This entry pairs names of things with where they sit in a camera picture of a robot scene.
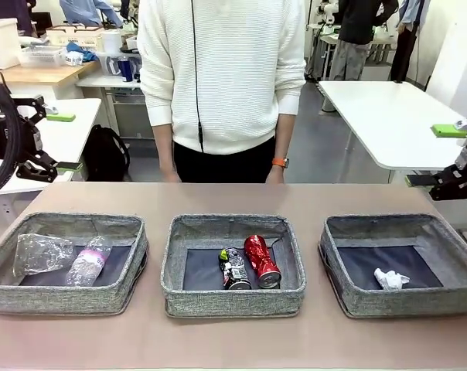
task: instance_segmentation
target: gray pants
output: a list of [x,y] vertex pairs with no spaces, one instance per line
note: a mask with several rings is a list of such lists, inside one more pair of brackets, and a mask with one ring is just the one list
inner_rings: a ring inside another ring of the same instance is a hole
[[[369,49],[370,44],[358,45],[338,40],[329,79],[331,81],[359,81],[363,74]],[[325,112],[335,110],[328,98],[325,98],[322,110]]]

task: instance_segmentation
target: crushed can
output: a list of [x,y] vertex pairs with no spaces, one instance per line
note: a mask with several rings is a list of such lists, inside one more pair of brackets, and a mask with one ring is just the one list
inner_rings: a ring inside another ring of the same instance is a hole
[[256,272],[260,288],[274,288],[281,281],[277,264],[271,259],[263,237],[254,235],[244,242],[244,253]]
[[221,250],[218,261],[220,269],[223,272],[223,286],[225,290],[251,289],[244,259],[239,255],[237,249]]

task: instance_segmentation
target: red can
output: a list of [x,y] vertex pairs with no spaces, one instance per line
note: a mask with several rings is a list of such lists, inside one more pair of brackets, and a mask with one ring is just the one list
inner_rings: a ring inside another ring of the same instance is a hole
[[274,288],[280,283],[280,270],[271,259],[263,237],[254,235],[247,238],[244,242],[244,252],[256,272],[261,288]]

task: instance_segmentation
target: hand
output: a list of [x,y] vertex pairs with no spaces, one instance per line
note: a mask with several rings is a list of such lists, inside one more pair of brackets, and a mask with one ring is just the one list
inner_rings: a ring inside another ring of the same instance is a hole
[[404,23],[401,23],[400,25],[398,25],[397,31],[398,31],[398,34],[401,35],[402,32],[405,31],[405,24],[404,24]]
[[179,174],[177,174],[177,171],[173,170],[166,170],[162,171],[163,173],[163,179],[167,183],[180,183],[182,182],[180,180]]
[[266,178],[266,184],[284,184],[283,171],[284,169],[281,166],[274,165]]

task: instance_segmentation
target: black backpack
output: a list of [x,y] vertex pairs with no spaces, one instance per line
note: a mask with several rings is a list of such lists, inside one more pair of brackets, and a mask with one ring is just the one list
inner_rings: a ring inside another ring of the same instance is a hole
[[122,182],[131,156],[125,143],[110,128],[94,125],[83,151],[88,182]]

